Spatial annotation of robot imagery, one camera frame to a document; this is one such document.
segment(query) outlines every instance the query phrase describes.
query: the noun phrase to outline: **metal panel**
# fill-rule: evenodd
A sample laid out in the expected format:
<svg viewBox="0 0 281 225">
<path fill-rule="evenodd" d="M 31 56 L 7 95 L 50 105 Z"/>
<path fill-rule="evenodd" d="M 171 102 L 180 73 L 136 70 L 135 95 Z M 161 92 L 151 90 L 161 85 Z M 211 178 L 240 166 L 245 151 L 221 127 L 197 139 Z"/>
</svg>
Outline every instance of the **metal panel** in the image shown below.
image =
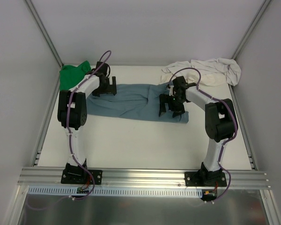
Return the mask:
<svg viewBox="0 0 281 225">
<path fill-rule="evenodd" d="M 50 206 L 60 196 L 28 195 L 33 207 Z M 259 191 L 231 190 L 215 204 L 195 198 L 91 196 L 65 199 L 45 211 L 26 212 L 26 224 L 48 225 L 267 225 Z"/>
<path fill-rule="evenodd" d="M 166 65 L 230 58 L 263 0 L 33 0 L 65 63 Z"/>
</svg>

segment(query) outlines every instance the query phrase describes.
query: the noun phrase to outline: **fabric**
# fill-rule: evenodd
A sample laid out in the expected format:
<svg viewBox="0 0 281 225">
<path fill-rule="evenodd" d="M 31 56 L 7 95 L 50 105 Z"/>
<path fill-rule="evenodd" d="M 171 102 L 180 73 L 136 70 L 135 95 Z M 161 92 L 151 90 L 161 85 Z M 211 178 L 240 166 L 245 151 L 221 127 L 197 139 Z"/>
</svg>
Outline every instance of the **fabric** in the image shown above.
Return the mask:
<svg viewBox="0 0 281 225">
<path fill-rule="evenodd" d="M 172 118 L 173 112 L 168 110 L 161 117 L 159 114 L 159 95 L 169 94 L 166 84 L 119 84 L 117 94 L 101 95 L 87 98 L 88 114 L 119 117 L 132 120 L 147 120 L 173 123 L 187 123 L 188 112 Z"/>
<path fill-rule="evenodd" d="M 224 83 L 235 86 L 238 84 L 241 75 L 241 69 L 235 60 L 222 58 L 206 61 L 191 60 L 191 62 L 175 62 L 163 68 L 162 71 L 165 74 L 161 76 L 160 83 L 168 82 L 175 72 L 185 67 L 198 69 L 202 75 L 200 84 L 204 84 L 206 86 L 219 86 Z M 176 76 L 184 76 L 188 83 L 196 83 L 199 79 L 198 72 L 190 69 L 183 70 Z"/>
<path fill-rule="evenodd" d="M 91 68 L 88 61 L 84 61 L 77 67 L 71 65 L 63 66 L 59 72 L 59 90 L 69 90 L 75 87 L 90 70 Z"/>
</svg>

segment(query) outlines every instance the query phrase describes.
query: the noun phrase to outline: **cable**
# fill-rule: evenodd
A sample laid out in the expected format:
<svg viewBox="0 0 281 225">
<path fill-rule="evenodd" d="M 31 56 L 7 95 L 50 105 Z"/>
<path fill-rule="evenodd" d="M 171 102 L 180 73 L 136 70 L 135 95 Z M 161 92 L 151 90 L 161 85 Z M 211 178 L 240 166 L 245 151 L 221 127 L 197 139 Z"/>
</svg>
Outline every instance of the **cable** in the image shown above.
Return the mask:
<svg viewBox="0 0 281 225">
<path fill-rule="evenodd" d="M 69 118 L 70 118 L 70 110 L 71 110 L 71 104 L 72 104 L 72 99 L 73 99 L 74 93 L 75 93 L 89 78 L 91 78 L 92 75 L 94 75 L 94 74 L 101 68 L 101 66 L 109 59 L 109 57 L 111 56 L 111 51 L 110 51 L 110 50 L 106 51 L 106 52 L 101 56 L 100 61 L 101 61 L 101 59 L 103 58 L 103 56 L 104 56 L 105 54 L 107 54 L 107 53 L 109 53 L 109 55 L 106 57 L 106 59 L 103 61 L 103 63 L 102 63 L 97 69 L 95 69 L 95 70 L 92 72 L 92 74 L 90 74 L 86 79 L 84 79 L 84 80 L 78 85 L 78 88 L 75 88 L 75 89 L 72 91 L 72 93 L 71 93 L 71 95 L 70 95 L 69 103 L 68 103 L 68 109 L 67 109 L 67 129 L 68 129 L 68 131 L 70 132 L 70 136 L 69 136 L 69 148 L 70 148 L 70 152 L 71 152 L 71 154 L 72 154 L 72 157 L 73 157 L 73 160 L 75 161 L 75 163 L 76 163 L 79 167 L 81 167 L 85 172 L 87 172 L 87 173 L 89 174 L 89 177 L 90 177 L 90 178 L 92 179 L 92 181 L 93 181 L 93 187 L 92 187 L 92 189 L 91 189 L 85 196 L 83 196 L 83 197 L 76 198 L 76 197 L 72 197 L 72 196 L 63 196 L 63 197 L 61 197 L 60 199 L 58 199 L 55 203 L 53 203 L 53 204 L 51 204 L 51 205 L 49 205 L 49 206 L 47 206 L 47 207 L 43 207 L 43 208 L 35 208 L 35 207 L 32 207 L 31 205 L 29 205 L 29 203 L 28 203 L 29 195 L 27 195 L 26 201 L 25 201 L 25 202 L 26 202 L 25 205 L 26 205 L 27 208 L 30 209 L 30 210 L 34 210 L 34 211 L 43 211 L 43 210 L 46 210 L 46 209 L 48 209 L 48 208 L 50 208 L 50 207 L 56 205 L 57 203 L 59 203 L 60 201 L 66 199 L 66 198 L 72 198 L 72 200 L 83 200 L 84 198 L 86 198 L 87 196 L 89 196 L 89 195 L 94 191 L 94 188 L 95 188 L 95 179 L 94 179 L 93 175 L 91 174 L 91 172 L 89 172 L 87 169 L 85 169 L 85 168 L 76 160 L 76 158 L 75 158 L 75 156 L 74 156 L 73 149 L 72 149 L 72 131 L 71 131 L 70 127 L 69 127 Z"/>
<path fill-rule="evenodd" d="M 173 77 L 174 77 L 177 73 L 179 73 L 179 72 L 181 72 L 182 70 L 185 70 L 185 69 L 193 69 L 193 70 L 196 70 L 196 71 L 198 72 L 198 74 L 199 74 L 199 79 L 198 79 L 198 82 L 197 82 L 197 90 L 198 90 L 200 93 L 202 93 L 203 95 L 205 95 L 205 96 L 207 96 L 208 98 L 210 98 L 211 100 L 221 102 L 221 103 L 227 108 L 228 113 L 229 113 L 229 115 L 230 115 L 230 117 L 232 118 L 232 121 L 233 121 L 233 125 L 234 125 L 234 134 L 233 134 L 233 136 L 232 136 L 230 139 L 228 139 L 228 140 L 226 140 L 226 141 L 223 142 L 222 147 L 221 147 L 221 150 L 220 150 L 220 155 L 219 155 L 219 158 L 218 158 L 218 161 L 217 161 L 219 167 L 220 167 L 223 171 L 225 171 L 225 172 L 228 174 L 228 176 L 229 176 L 229 181 L 228 181 L 228 184 L 227 184 L 226 189 L 224 190 L 224 192 L 223 192 L 220 196 L 218 196 L 218 197 L 215 199 L 215 200 L 218 200 L 218 199 L 222 198 L 222 196 L 223 196 L 224 194 L 227 193 L 227 191 L 228 191 L 228 189 L 229 189 L 229 187 L 230 187 L 230 185 L 231 185 L 231 173 L 230 173 L 228 170 L 226 170 L 226 169 L 221 165 L 221 160 L 222 160 L 222 155 L 223 155 L 223 152 L 224 152 L 224 146 L 225 146 L 228 142 L 230 142 L 230 141 L 232 141 L 233 139 L 236 138 L 236 135 L 237 135 L 237 123 L 236 123 L 236 119 L 234 118 L 234 115 L 233 115 L 231 109 L 229 108 L 229 106 L 227 105 L 227 103 L 225 103 L 225 102 L 224 102 L 223 100 L 221 100 L 221 99 L 214 98 L 214 97 L 212 97 L 211 95 L 209 95 L 208 93 L 206 93 L 206 92 L 204 92 L 204 91 L 202 91 L 202 90 L 199 89 L 199 83 L 200 83 L 200 81 L 201 81 L 202 75 L 201 75 L 200 71 L 197 70 L 196 68 L 186 67 L 186 68 L 183 68 L 183 69 L 178 70 L 178 71 L 175 72 L 175 73 L 173 74 L 173 76 L 170 78 L 170 81 L 168 82 L 168 85 L 170 84 L 171 80 L 173 79 Z"/>
<path fill-rule="evenodd" d="M 95 188 L 95 179 L 94 179 L 93 175 L 91 174 L 91 172 L 88 171 L 86 168 L 84 168 L 84 167 L 77 161 L 77 159 L 75 158 L 74 153 L 73 153 L 73 149 L 72 149 L 72 131 L 71 131 L 70 127 L 69 127 L 70 111 L 71 111 L 72 99 L 73 99 L 74 93 L 75 93 L 87 80 L 89 80 L 89 78 L 91 78 L 91 77 L 103 66 L 103 64 L 109 59 L 109 57 L 111 56 L 111 51 L 110 51 L 110 50 L 106 51 L 106 52 L 101 56 L 100 61 L 102 60 L 102 58 L 104 57 L 104 55 L 106 55 L 107 53 L 109 53 L 109 55 L 108 55 L 108 56 L 106 57 L 106 59 L 101 63 L 101 65 L 98 66 L 98 68 L 96 68 L 87 78 L 85 78 L 85 79 L 78 85 L 77 88 L 75 88 L 75 89 L 72 91 L 72 93 L 71 93 L 71 95 L 70 95 L 69 103 L 68 103 L 69 107 L 68 107 L 68 109 L 67 109 L 67 129 L 68 129 L 68 131 L 69 131 L 69 133 L 70 133 L 70 135 L 69 135 L 69 147 L 70 147 L 70 152 L 71 152 L 71 154 L 72 154 L 72 158 L 73 158 L 73 160 L 75 161 L 75 163 L 76 163 L 81 169 L 83 169 L 86 173 L 88 173 L 89 176 L 91 177 L 92 181 L 93 181 L 93 187 L 92 187 L 92 189 L 91 189 L 85 196 L 83 196 L 83 197 L 80 197 L 80 198 L 74 197 L 74 198 L 73 198 L 74 200 L 83 200 L 83 199 L 85 199 L 87 196 L 89 196 L 89 195 L 94 191 L 94 188 Z"/>
<path fill-rule="evenodd" d="M 192 67 L 186 67 L 186 68 L 180 69 L 180 70 L 178 70 L 177 72 L 175 72 L 175 73 L 173 74 L 173 76 L 170 78 L 170 80 L 169 80 L 169 82 L 168 82 L 168 85 L 170 85 L 170 82 L 172 81 L 173 77 L 174 77 L 177 73 L 179 73 L 179 72 L 181 72 L 181 71 L 183 71 L 183 70 L 186 70 L 186 69 L 193 69 L 193 70 L 195 70 L 195 71 L 197 71 L 197 72 L 199 73 L 199 79 L 198 79 L 198 82 L 197 82 L 197 90 L 198 90 L 198 89 L 199 89 L 199 83 L 200 83 L 200 81 L 201 81 L 201 73 L 200 73 L 200 71 L 199 71 L 198 69 L 192 68 Z"/>
</svg>

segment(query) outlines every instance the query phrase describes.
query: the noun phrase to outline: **vertical metal bar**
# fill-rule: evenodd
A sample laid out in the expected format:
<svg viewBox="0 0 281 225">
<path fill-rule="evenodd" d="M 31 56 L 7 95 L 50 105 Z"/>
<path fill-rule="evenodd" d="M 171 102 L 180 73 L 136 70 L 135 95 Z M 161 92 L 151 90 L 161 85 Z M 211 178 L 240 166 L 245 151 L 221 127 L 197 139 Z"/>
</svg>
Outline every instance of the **vertical metal bar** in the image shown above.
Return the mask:
<svg viewBox="0 0 281 225">
<path fill-rule="evenodd" d="M 56 85 L 55 85 L 53 94 L 51 96 L 48 109 L 47 109 L 46 114 L 45 114 L 45 119 L 44 119 L 44 122 L 42 124 L 40 135 L 38 136 L 38 139 L 37 139 L 35 154 L 33 155 L 33 158 L 31 159 L 31 162 L 32 162 L 31 166 L 35 165 L 37 154 L 38 154 L 38 152 L 40 152 L 42 150 L 42 147 L 43 147 L 43 144 L 44 144 L 44 141 L 45 141 L 45 138 L 46 138 L 47 130 L 48 130 L 48 127 L 49 127 L 49 124 L 50 124 L 51 116 L 52 116 L 52 113 L 53 113 L 53 109 L 54 109 L 54 106 L 55 106 L 55 102 L 56 102 L 58 92 L 59 92 L 59 76 L 58 76 L 58 79 L 56 81 Z"/>
<path fill-rule="evenodd" d="M 281 215 L 277 210 L 272 190 L 260 190 L 266 216 L 270 225 L 281 225 Z"/>
<path fill-rule="evenodd" d="M 43 25 L 43 22 L 41 20 L 41 18 L 39 17 L 36 8 L 34 7 L 33 3 L 31 0 L 24 0 L 24 2 L 26 3 L 29 11 L 31 12 L 33 19 L 35 20 L 35 22 L 37 23 L 37 26 L 39 28 L 39 30 L 41 31 L 43 37 L 45 38 L 46 43 L 48 44 L 48 47 L 50 48 L 55 60 L 57 61 L 59 67 L 63 66 L 63 62 L 61 61 L 61 58 L 59 57 L 54 44 L 45 28 L 45 26 Z"/>
<path fill-rule="evenodd" d="M 18 186 L 17 193 L 15 195 L 15 201 L 13 204 L 13 210 L 10 213 L 9 220 L 7 221 L 7 225 L 15 225 L 19 223 L 21 212 L 25 203 L 26 194 L 28 192 L 29 186 L 22 185 Z"/>
<path fill-rule="evenodd" d="M 243 38 L 241 39 L 240 43 L 238 44 L 238 46 L 232 56 L 232 59 L 235 60 L 238 57 L 238 55 L 240 54 L 240 52 L 244 49 L 245 45 L 247 44 L 247 42 L 249 40 L 249 37 L 255 30 L 256 26 L 260 22 L 261 18 L 263 17 L 264 13 L 268 9 L 268 7 L 272 1 L 273 0 L 264 0 L 264 2 L 262 3 L 261 7 L 259 8 L 257 14 L 255 15 L 254 19 L 252 20 L 250 26 L 248 27 L 247 31 L 245 32 Z"/>
<path fill-rule="evenodd" d="M 239 124 L 239 126 L 242 130 L 245 147 L 247 149 L 248 155 L 251 156 L 251 158 L 253 160 L 253 165 L 255 167 L 255 170 L 258 170 L 258 165 L 257 165 L 257 162 L 255 160 L 255 158 L 256 158 L 255 153 L 254 153 L 254 151 L 252 150 L 252 147 L 251 147 L 251 142 L 250 142 L 248 134 L 247 134 L 247 129 L 245 128 L 245 125 L 244 125 L 244 120 L 243 120 L 242 114 L 241 114 L 240 109 L 239 109 L 239 105 L 238 105 L 238 101 L 237 101 L 234 89 L 231 85 L 229 85 L 229 88 L 230 88 L 230 93 L 231 93 L 231 96 L 232 96 L 233 104 L 234 104 L 234 107 L 235 107 L 235 111 L 236 111 L 236 114 L 237 114 L 238 124 Z"/>
</svg>

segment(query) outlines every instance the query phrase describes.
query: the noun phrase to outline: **green cloth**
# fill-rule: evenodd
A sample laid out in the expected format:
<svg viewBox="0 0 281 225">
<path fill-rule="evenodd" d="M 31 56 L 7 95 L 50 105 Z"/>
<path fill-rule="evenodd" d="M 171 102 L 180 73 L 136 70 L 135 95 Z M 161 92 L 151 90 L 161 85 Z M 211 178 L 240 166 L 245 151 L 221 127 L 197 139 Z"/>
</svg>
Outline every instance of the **green cloth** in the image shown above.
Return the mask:
<svg viewBox="0 0 281 225">
<path fill-rule="evenodd" d="M 69 90 L 75 87 L 90 70 L 91 68 L 88 61 L 84 61 L 77 67 L 71 65 L 63 66 L 59 72 L 59 90 Z"/>
</svg>

